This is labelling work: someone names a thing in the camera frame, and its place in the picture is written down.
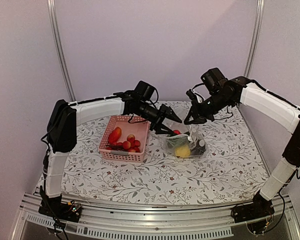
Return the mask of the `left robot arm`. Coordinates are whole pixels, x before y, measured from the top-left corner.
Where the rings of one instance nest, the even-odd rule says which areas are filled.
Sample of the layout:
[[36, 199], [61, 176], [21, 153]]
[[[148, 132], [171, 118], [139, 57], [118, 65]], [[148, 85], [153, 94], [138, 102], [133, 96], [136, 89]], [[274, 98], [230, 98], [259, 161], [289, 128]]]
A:
[[53, 216], [64, 213], [64, 205], [55, 198], [61, 196], [61, 182], [69, 153], [77, 144], [77, 127], [104, 117], [136, 115], [150, 122], [149, 129], [156, 134], [172, 132], [163, 124], [165, 119], [181, 123], [173, 109], [166, 105], [155, 108], [140, 97], [133, 97], [124, 92], [90, 99], [81, 102], [58, 100], [50, 116], [47, 133], [42, 141], [47, 144], [47, 162], [45, 168], [44, 194], [49, 197], [45, 209]]

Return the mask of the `clear dotted zip bag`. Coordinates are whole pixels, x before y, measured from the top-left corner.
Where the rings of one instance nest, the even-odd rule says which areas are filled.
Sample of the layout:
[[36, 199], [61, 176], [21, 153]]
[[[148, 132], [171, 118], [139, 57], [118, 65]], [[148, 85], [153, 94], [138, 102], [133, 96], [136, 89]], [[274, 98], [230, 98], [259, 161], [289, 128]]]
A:
[[208, 153], [202, 130], [183, 123], [171, 123], [173, 133], [160, 138], [163, 149], [177, 158], [200, 158]]

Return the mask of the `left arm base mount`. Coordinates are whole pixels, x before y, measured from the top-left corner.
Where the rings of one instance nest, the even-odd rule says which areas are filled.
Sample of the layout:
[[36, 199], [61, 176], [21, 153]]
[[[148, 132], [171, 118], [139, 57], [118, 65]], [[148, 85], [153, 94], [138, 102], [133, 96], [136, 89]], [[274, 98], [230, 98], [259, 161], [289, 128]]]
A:
[[40, 214], [68, 222], [79, 222], [82, 214], [82, 205], [79, 202], [71, 200], [64, 203], [61, 195], [53, 198], [44, 195], [41, 198], [38, 210]]

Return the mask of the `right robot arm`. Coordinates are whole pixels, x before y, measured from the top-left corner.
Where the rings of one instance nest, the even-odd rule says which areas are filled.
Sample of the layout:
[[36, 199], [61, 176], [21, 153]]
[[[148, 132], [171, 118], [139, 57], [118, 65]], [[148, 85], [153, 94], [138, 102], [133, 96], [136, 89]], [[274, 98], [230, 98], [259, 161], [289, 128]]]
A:
[[248, 213], [252, 218], [259, 218], [268, 210], [268, 203], [293, 178], [300, 168], [300, 106], [288, 103], [287, 100], [263, 88], [255, 80], [243, 76], [228, 80], [203, 79], [210, 97], [201, 100], [193, 89], [186, 95], [191, 107], [184, 123], [204, 124], [214, 121], [216, 114], [228, 106], [241, 105], [251, 109], [256, 117], [246, 116], [248, 124], [255, 124], [252, 133], [261, 144], [262, 150], [271, 147], [282, 148], [282, 154], [270, 164], [271, 175], [259, 190], [260, 199], [249, 206]]

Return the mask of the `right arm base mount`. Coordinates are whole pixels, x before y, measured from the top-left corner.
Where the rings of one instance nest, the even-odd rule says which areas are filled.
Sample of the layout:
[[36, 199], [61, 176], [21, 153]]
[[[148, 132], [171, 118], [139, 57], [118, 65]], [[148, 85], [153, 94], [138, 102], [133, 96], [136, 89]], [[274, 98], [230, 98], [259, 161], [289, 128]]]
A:
[[272, 201], [256, 195], [251, 203], [235, 205], [231, 209], [230, 216], [235, 223], [241, 223], [271, 216], [274, 213]]

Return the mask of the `purple toy eggplant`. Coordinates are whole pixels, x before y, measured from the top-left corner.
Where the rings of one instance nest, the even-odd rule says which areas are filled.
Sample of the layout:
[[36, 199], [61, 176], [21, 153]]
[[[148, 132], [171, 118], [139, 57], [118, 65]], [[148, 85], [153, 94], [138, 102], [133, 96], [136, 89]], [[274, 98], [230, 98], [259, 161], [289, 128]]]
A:
[[195, 146], [191, 149], [190, 154], [192, 156], [202, 156], [206, 151], [206, 142], [201, 139], [195, 143]]

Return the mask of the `pink plastic basket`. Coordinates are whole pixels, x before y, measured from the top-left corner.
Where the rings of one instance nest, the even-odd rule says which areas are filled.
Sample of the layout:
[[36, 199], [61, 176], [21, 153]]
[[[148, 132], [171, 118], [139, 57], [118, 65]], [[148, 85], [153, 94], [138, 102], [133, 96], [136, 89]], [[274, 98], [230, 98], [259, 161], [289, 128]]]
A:
[[[122, 134], [117, 142], [111, 144], [108, 136], [116, 127], [121, 128]], [[112, 116], [101, 139], [99, 153], [106, 160], [141, 163], [145, 157], [149, 128], [150, 123], [139, 116]], [[130, 134], [140, 141], [139, 147], [127, 141]]]

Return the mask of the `green toy vegetable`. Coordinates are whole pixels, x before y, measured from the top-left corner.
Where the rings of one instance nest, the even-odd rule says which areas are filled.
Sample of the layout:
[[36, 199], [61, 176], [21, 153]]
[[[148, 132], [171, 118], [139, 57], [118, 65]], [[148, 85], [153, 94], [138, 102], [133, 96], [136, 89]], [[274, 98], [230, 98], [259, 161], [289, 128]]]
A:
[[172, 137], [167, 137], [165, 139], [165, 142], [168, 149], [174, 149], [189, 144], [188, 137], [185, 135], [176, 135]]

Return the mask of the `yellow toy pear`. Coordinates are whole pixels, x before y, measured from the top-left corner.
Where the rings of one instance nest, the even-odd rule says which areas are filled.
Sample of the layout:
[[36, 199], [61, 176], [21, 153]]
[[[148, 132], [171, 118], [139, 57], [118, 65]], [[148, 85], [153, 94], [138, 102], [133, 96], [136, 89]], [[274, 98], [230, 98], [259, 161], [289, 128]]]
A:
[[174, 154], [179, 158], [188, 158], [191, 155], [191, 150], [187, 145], [175, 148]]

